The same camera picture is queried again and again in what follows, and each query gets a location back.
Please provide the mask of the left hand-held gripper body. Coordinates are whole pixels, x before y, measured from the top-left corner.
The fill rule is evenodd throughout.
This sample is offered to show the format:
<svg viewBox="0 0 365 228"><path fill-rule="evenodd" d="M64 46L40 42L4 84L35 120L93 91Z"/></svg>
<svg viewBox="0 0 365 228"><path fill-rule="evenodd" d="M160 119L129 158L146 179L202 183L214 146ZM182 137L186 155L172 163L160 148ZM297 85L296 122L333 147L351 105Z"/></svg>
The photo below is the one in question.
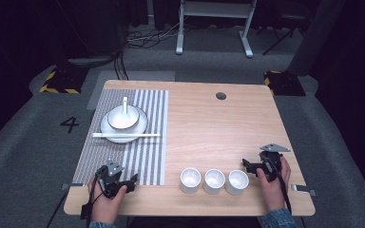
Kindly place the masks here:
<svg viewBox="0 0 365 228"><path fill-rule="evenodd" d="M96 171L99 185L104 195L113 199L119 190L125 186L126 192L131 191L131 180L120 181L124 168L113 160L108 160L105 165Z"/></svg>

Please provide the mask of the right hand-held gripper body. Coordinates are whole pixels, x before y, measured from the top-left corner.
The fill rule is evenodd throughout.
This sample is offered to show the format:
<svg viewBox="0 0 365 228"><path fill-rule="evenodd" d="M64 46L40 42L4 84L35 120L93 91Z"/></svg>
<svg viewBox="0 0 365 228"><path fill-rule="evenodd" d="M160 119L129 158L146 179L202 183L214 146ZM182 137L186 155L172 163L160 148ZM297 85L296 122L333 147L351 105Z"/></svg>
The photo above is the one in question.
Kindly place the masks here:
<svg viewBox="0 0 365 228"><path fill-rule="evenodd" d="M272 142L261 146L260 149L261 169L270 181L274 181L281 170L280 158L282 157L282 153L290 152L290 149Z"/></svg>

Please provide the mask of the person's left hand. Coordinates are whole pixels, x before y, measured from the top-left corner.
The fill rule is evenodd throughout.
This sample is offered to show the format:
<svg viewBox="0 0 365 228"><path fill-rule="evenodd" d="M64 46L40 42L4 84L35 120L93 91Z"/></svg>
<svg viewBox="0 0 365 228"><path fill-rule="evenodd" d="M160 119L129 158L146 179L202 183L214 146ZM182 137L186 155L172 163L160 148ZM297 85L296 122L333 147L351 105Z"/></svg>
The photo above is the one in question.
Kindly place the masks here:
<svg viewBox="0 0 365 228"><path fill-rule="evenodd" d="M88 184L88 190L91 190L91 188L94 188L94 194L90 221L102 221L115 225L120 206L125 197L126 187L123 186L113 199L102 195L102 189L95 178L92 178Z"/></svg>

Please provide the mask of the person's right hand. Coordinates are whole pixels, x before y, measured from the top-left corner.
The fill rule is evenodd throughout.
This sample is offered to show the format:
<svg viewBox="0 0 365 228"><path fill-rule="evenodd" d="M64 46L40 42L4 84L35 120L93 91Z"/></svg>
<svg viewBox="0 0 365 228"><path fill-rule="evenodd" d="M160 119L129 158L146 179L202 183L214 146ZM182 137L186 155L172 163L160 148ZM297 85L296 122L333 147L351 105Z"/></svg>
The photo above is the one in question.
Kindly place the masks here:
<svg viewBox="0 0 365 228"><path fill-rule="evenodd" d="M288 189L288 182L291 176L291 169L288 161L280 158L281 161L281 178L285 183L285 189ZM282 187L279 179L268 181L265 173L261 168L257 169L257 174L260 181L261 194L263 196L265 208L267 212L282 209L285 207L285 198L282 192Z"/></svg>

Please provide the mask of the white cup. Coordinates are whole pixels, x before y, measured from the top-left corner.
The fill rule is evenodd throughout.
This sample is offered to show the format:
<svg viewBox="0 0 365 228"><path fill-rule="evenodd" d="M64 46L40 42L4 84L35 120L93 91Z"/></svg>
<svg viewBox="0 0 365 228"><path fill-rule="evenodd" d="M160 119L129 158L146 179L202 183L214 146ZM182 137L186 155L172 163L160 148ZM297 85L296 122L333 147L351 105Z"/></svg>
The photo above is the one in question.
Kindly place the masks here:
<svg viewBox="0 0 365 228"><path fill-rule="evenodd" d="M187 167L180 174L180 188L185 194L197 192L201 181L202 175L196 168Z"/></svg>
<svg viewBox="0 0 365 228"><path fill-rule="evenodd" d="M219 169L209 169L204 175L203 189L207 194L215 195L225 184L225 176Z"/></svg>
<svg viewBox="0 0 365 228"><path fill-rule="evenodd" d="M233 170L228 175L225 188L229 194L237 196L241 195L248 185L249 179L247 174L241 170Z"/></svg>

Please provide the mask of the grey striped placemat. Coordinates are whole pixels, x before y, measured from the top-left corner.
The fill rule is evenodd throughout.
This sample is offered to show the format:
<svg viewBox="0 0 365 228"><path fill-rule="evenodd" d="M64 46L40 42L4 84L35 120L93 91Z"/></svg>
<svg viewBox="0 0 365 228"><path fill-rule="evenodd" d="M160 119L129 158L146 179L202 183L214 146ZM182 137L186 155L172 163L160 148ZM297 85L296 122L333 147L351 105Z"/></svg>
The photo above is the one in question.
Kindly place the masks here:
<svg viewBox="0 0 365 228"><path fill-rule="evenodd" d="M166 90L105 89L95 109L75 174L74 183L87 183L98 168L113 160L124 170L122 180L138 174L140 185L163 185L165 182L165 156L168 121L168 95ZM115 143L106 138L92 137L101 132L101 120L111 109L123 103L139 107L147 116L145 134L160 137L139 137L132 142Z"/></svg>

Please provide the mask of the white round plate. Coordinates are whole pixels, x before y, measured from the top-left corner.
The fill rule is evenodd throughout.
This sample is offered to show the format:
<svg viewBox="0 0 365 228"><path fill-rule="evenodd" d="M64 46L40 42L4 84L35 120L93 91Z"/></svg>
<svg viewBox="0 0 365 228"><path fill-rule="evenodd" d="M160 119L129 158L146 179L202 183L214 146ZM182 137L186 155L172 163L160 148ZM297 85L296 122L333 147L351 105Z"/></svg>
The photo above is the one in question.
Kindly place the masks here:
<svg viewBox="0 0 365 228"><path fill-rule="evenodd" d="M106 113L103 119L101 120L101 132L104 134L143 134L146 131L147 125L148 125L148 119L146 114L140 109L137 108L140 118L137 121L137 123L129 127L127 129L115 129L110 126L108 123L108 115L109 113ZM114 137L107 137L107 139L113 143L129 143L137 139L137 136L135 137L123 137L123 138L114 138Z"/></svg>

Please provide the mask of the white chopstick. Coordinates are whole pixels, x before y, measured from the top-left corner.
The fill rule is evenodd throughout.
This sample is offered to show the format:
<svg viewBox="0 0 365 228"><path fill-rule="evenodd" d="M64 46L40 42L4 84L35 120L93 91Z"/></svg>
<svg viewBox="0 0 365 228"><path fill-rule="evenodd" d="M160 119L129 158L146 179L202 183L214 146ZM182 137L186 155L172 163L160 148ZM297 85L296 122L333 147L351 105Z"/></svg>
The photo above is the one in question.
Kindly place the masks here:
<svg viewBox="0 0 365 228"><path fill-rule="evenodd" d="M128 138L128 137L160 137L161 134L115 134L115 133L92 133L92 137Z"/></svg>

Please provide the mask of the white bowl with dark rim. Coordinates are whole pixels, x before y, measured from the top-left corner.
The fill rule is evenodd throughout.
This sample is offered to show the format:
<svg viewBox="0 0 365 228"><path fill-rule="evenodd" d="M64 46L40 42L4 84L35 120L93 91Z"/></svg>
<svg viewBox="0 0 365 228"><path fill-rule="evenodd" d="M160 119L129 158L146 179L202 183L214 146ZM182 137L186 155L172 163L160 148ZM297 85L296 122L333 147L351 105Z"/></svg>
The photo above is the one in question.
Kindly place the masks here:
<svg viewBox="0 0 365 228"><path fill-rule="evenodd" d="M140 118L138 109L132 105L119 105L109 111L108 124L115 129L127 129L135 125Z"/></svg>

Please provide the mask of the black base with yellow stripes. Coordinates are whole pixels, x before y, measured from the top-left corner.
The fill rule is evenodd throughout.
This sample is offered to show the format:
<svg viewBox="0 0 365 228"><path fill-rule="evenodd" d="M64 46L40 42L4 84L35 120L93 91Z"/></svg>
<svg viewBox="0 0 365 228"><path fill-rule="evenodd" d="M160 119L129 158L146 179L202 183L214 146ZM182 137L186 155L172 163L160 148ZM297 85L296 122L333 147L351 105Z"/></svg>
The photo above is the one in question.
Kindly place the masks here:
<svg viewBox="0 0 365 228"><path fill-rule="evenodd" d="M47 76L40 91L80 94L88 72L88 68L73 67L71 69L61 69L55 67Z"/></svg>
<svg viewBox="0 0 365 228"><path fill-rule="evenodd" d="M288 71L266 71L263 78L274 96L305 96L298 77Z"/></svg>

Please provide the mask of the black tripod stand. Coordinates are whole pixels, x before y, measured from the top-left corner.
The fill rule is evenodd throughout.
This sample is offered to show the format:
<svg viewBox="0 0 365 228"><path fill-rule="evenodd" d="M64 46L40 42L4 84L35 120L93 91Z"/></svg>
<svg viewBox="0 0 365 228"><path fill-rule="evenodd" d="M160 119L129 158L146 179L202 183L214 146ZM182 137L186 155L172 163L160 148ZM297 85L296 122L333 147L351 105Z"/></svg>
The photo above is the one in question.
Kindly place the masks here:
<svg viewBox="0 0 365 228"><path fill-rule="evenodd" d="M286 6L283 7L268 7L265 19L267 20L266 25L262 25L257 34L261 34L268 27L274 32L277 41L273 43L268 49L262 54L266 55L286 37L292 36L296 29L301 27L301 23L306 19L307 15L300 9Z"/></svg>

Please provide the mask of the grey pillar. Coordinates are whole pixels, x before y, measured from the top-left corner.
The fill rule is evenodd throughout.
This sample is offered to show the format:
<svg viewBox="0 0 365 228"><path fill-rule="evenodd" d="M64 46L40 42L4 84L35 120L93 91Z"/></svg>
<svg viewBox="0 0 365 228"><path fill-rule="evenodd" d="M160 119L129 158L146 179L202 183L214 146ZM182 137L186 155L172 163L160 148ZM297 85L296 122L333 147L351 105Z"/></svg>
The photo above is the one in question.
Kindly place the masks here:
<svg viewBox="0 0 365 228"><path fill-rule="evenodd" d="M321 0L287 70L296 76L308 75L328 39L346 0Z"/></svg>

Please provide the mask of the metal table edge bracket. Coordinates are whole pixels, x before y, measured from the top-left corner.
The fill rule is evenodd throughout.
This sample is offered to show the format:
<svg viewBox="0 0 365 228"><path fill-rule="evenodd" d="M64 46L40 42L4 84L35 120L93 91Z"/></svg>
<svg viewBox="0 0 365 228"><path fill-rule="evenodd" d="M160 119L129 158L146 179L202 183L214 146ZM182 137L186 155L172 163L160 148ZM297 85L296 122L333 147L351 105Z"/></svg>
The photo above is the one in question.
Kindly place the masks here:
<svg viewBox="0 0 365 228"><path fill-rule="evenodd" d="M291 184L291 189L293 191L295 191L295 192L307 193L307 194L309 194L312 197L317 195L317 191L316 190L310 189L306 185Z"/></svg>
<svg viewBox="0 0 365 228"><path fill-rule="evenodd" d="M81 187L81 186L84 186L83 183L63 183L61 185L61 190L63 191L67 191L69 190L71 187Z"/></svg>

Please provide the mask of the white metal desk frame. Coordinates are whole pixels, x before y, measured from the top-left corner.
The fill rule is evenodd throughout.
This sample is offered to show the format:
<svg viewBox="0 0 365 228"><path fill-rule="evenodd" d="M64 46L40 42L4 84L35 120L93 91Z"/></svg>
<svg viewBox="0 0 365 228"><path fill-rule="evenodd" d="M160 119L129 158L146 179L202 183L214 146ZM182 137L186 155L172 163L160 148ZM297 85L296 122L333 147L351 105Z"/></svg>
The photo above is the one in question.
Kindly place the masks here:
<svg viewBox="0 0 365 228"><path fill-rule="evenodd" d="M244 29L239 31L240 41L245 55L248 58L254 56L250 47L247 35L255 13L258 0L250 0L248 4L239 3L216 3L216 2L195 2L181 0L179 8L179 31L177 36L176 53L183 53L184 40L184 18L188 16L220 17L245 19Z"/></svg>

